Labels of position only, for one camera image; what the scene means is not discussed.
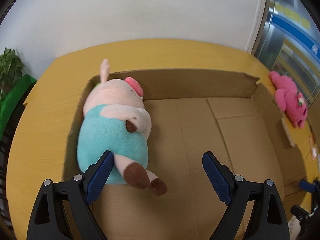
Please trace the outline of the pig plush teal overalls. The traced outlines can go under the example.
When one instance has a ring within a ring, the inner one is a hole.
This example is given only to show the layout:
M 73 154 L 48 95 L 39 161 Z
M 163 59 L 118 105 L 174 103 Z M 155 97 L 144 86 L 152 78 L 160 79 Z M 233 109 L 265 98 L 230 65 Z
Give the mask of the pig plush teal overalls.
M 167 192 L 166 183 L 147 169 L 152 122 L 144 107 L 143 89 L 132 77 L 109 79 L 109 74 L 110 65 L 104 59 L 100 83 L 89 93 L 82 110 L 76 152 L 79 168 L 86 171 L 110 151 L 114 166 L 108 185 L 127 184 L 162 196 Z

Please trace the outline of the green cloth covered side table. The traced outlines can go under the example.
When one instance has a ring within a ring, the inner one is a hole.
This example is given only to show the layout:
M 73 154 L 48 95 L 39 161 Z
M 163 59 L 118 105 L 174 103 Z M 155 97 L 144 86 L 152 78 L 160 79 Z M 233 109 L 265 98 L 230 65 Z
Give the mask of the green cloth covered side table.
M 22 76 L 16 82 L 10 92 L 1 101 L 1 137 L 18 102 L 21 100 L 26 91 L 31 87 L 31 85 L 36 82 L 37 80 L 28 74 Z

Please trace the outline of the pink plush toy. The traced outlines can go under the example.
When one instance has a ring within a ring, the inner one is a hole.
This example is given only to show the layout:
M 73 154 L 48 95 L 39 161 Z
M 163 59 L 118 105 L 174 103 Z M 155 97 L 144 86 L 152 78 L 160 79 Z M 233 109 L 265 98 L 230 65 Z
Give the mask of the pink plush toy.
M 295 128 L 302 129 L 308 117 L 308 108 L 296 83 L 291 77 L 275 71 L 269 72 L 268 76 L 276 88 L 274 100 L 279 109 L 287 115 Z

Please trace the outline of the cardboard box tray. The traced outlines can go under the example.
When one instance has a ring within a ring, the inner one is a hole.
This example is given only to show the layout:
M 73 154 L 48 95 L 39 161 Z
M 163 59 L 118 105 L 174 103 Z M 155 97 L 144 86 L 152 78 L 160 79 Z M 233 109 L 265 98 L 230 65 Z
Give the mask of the cardboard box tray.
M 248 181 L 274 181 L 287 218 L 306 192 L 304 159 L 289 142 L 274 89 L 241 72 L 210 69 L 136 70 L 151 115 L 148 168 L 167 185 L 156 197 L 106 185 L 93 214 L 108 239 L 208 239 L 226 209 L 202 167 L 213 152 Z

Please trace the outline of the large potted green plant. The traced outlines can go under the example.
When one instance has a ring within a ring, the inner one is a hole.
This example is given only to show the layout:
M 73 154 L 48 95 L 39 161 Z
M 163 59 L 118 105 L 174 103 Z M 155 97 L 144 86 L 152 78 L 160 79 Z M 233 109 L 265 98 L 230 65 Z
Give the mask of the large potted green plant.
M 10 92 L 18 79 L 22 77 L 24 64 L 15 49 L 5 48 L 1 54 L 1 100 Z

